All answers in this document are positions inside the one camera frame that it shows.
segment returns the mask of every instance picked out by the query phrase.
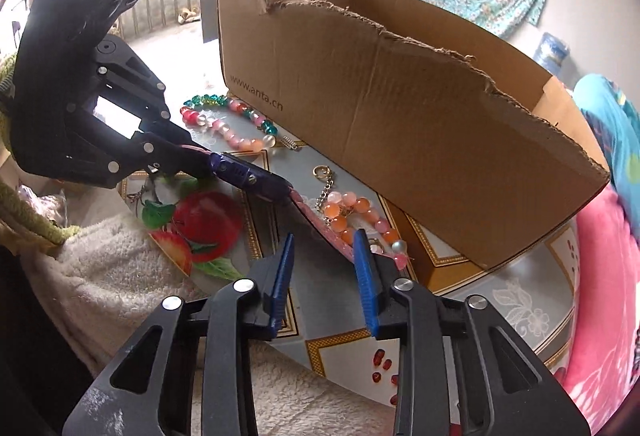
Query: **multicolored beaded bracelet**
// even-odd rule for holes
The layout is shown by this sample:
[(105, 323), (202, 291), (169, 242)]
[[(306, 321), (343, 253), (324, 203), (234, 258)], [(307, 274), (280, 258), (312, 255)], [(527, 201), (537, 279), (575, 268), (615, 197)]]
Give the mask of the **multicolored beaded bracelet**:
[[(226, 95), (196, 95), (190, 100), (184, 102), (184, 106), (180, 109), (180, 114), (185, 117), (187, 108), (190, 111), (198, 111), (198, 109), (214, 107), (225, 107), (231, 109), (231, 111), (234, 111), (239, 115), (242, 115), (243, 117), (251, 120), (252, 123), (254, 123), (254, 126), (265, 133), (266, 136), (273, 136), (274, 139), (278, 136), (277, 127), (274, 126), (273, 122), (268, 120), (267, 117), (262, 115), (256, 109), (253, 109), (245, 102), (242, 102), (240, 99), (230, 98)], [(185, 119), (185, 122), (187, 124), (197, 124), (198, 126), (204, 126), (206, 124), (206, 119), (207, 118), (204, 115), (200, 116), (200, 114), (191, 114), (187, 119)], [(298, 150), (297, 144), (293, 140), (289, 139), (289, 137), (281, 135), (280, 141), (289, 149), (293, 149), (295, 151)]]
[[(314, 176), (318, 180), (324, 181), (324, 189), (316, 200), (316, 210), (324, 215), (327, 225), (340, 235), (342, 241), (352, 245), (356, 229), (349, 226), (347, 217), (351, 213), (360, 214), (389, 244), (392, 252), (390, 256), (396, 262), (398, 270), (404, 269), (409, 264), (406, 241), (400, 239), (398, 231), (391, 226), (387, 219), (380, 215), (368, 199), (364, 197), (358, 198), (354, 192), (342, 194), (338, 191), (331, 191), (334, 186), (334, 175), (334, 171), (327, 165), (318, 165), (314, 168)], [(385, 253), (376, 239), (370, 239), (369, 245), (371, 252), (376, 254)]]

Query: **box flap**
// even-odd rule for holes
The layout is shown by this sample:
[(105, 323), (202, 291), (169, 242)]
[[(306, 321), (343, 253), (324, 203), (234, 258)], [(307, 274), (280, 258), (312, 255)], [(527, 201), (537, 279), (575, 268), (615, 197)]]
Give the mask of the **box flap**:
[[(219, 0), (229, 89), (485, 268), (526, 250), (606, 185), (607, 171), (580, 146), (601, 161), (571, 102), (560, 98), (565, 113), (554, 117), (572, 138), (543, 104), (530, 113), (543, 98), (554, 109), (557, 97), (532, 60), (418, 0), (340, 2)], [(410, 10), (404, 18), (433, 46), (347, 10), (382, 21), (387, 7)], [(443, 26), (449, 34), (433, 31)]]

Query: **fleece blanket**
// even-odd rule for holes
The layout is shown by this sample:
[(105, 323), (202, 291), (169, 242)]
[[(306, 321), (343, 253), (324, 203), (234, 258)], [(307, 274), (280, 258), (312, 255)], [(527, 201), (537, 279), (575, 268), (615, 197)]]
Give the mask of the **fleece blanket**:
[[(94, 376), (164, 297), (202, 296), (128, 211), (83, 229), (56, 257), (23, 255), (22, 265), (43, 308)], [(252, 344), (251, 361), (261, 435), (392, 433), (390, 406), (327, 381), (267, 344)], [(197, 373), (196, 386), (201, 380)], [(200, 434), (200, 407), (195, 387), (194, 435)]]
[(618, 409), (634, 370), (640, 250), (611, 186), (578, 213), (580, 287), (571, 361), (562, 386), (592, 434)]

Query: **white flower print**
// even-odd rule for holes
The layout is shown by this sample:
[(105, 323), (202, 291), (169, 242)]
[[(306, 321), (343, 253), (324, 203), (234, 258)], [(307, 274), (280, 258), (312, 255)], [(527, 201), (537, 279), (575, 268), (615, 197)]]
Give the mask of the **white flower print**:
[(521, 337), (527, 334), (527, 328), (534, 337), (541, 337), (549, 331), (549, 315), (540, 308), (533, 308), (531, 295), (520, 287), (517, 278), (506, 282), (506, 289), (497, 289), (492, 293), (498, 304), (513, 306), (505, 315), (506, 321), (513, 326)]

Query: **metal ring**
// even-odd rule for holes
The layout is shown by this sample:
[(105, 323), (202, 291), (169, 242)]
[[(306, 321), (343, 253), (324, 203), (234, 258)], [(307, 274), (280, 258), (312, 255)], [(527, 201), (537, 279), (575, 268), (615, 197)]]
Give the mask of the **metal ring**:
[(326, 180), (331, 174), (331, 168), (328, 165), (316, 165), (314, 167), (314, 176), (318, 180)]

